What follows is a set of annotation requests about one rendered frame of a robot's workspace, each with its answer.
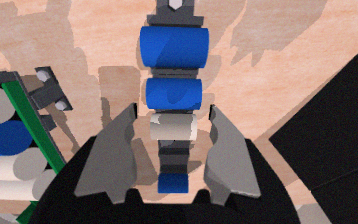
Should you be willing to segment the blue cylinder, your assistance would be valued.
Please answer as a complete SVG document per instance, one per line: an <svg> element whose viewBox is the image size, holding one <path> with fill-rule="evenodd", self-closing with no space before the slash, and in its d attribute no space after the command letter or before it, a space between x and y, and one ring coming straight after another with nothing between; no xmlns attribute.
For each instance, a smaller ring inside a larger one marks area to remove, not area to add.
<svg viewBox="0 0 358 224"><path fill-rule="evenodd" d="M199 110L202 102L201 79L148 78L148 109Z"/></svg>
<svg viewBox="0 0 358 224"><path fill-rule="evenodd" d="M158 193L188 193L188 174L159 173Z"/></svg>
<svg viewBox="0 0 358 224"><path fill-rule="evenodd" d="M0 124L0 156L13 156L25 151L33 138L22 121Z"/></svg>
<svg viewBox="0 0 358 224"><path fill-rule="evenodd" d="M140 52L145 67L204 68L208 28L142 26Z"/></svg>

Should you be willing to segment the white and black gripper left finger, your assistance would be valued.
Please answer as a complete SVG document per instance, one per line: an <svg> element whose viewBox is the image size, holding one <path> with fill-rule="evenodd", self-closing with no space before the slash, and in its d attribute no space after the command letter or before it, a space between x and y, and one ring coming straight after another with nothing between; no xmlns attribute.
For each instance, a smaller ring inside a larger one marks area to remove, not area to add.
<svg viewBox="0 0 358 224"><path fill-rule="evenodd" d="M76 224L100 208L124 203L137 180L130 145L136 119L137 103L131 103L91 136L49 184L28 224Z"/></svg>

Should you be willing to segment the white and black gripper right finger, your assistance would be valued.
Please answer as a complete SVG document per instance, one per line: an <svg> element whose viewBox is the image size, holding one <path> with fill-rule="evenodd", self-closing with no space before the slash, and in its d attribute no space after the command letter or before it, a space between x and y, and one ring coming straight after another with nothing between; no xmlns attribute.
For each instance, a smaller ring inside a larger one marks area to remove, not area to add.
<svg viewBox="0 0 358 224"><path fill-rule="evenodd" d="M285 186L251 141L210 104L208 150L203 180L211 203L229 207L253 224L301 224Z"/></svg>

